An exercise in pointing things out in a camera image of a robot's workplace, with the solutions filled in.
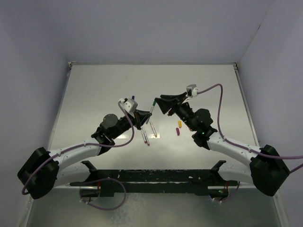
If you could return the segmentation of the green pen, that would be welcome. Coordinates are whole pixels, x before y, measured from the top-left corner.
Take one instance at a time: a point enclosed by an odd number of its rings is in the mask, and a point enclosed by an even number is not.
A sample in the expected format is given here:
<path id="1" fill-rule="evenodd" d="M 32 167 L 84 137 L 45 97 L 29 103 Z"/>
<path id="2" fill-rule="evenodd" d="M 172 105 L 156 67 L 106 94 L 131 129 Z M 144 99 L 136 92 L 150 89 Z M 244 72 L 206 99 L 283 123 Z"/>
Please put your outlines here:
<path id="1" fill-rule="evenodd" d="M 150 113 L 152 114 L 153 110 L 154 110 L 155 106 L 151 106 L 151 109 L 150 109 Z M 151 116 L 147 119 L 146 121 L 146 124 L 148 124 L 149 120 L 150 120 Z"/>

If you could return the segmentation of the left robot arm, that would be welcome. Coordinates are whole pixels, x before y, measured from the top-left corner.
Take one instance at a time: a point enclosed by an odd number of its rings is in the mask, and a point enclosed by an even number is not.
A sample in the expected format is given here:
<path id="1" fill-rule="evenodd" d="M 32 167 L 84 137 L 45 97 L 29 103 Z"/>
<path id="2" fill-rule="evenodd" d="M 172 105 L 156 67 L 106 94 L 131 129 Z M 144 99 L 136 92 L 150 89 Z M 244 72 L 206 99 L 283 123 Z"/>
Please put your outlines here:
<path id="1" fill-rule="evenodd" d="M 44 147 L 37 148 L 17 173 L 23 184 L 22 195 L 30 194 L 33 199 L 39 199 L 54 187 L 68 183 L 70 174 L 64 173 L 64 169 L 117 148 L 114 139 L 128 130 L 140 130 L 152 115 L 142 110 L 124 114 L 121 118 L 107 114 L 96 132 L 81 143 L 51 151 Z"/>

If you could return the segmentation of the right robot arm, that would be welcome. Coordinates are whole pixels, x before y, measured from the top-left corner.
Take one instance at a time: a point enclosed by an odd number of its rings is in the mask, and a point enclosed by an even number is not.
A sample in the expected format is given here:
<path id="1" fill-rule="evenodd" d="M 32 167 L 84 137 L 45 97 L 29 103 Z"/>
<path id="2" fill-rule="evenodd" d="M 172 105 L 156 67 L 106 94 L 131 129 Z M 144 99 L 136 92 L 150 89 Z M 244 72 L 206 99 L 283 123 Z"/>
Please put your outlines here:
<path id="1" fill-rule="evenodd" d="M 210 174 L 211 181 L 221 185 L 225 181 L 237 181 L 254 185 L 267 196 L 274 196 L 290 175 L 290 170 L 270 145 L 263 148 L 250 146 L 231 140 L 219 133 L 211 125 L 213 120 L 209 110 L 200 108 L 193 111 L 186 101 L 187 94 L 161 95 L 154 102 L 163 114 L 176 114 L 192 131 L 193 141 L 199 147 L 229 156 L 245 167 L 239 168 L 224 163 Z"/>

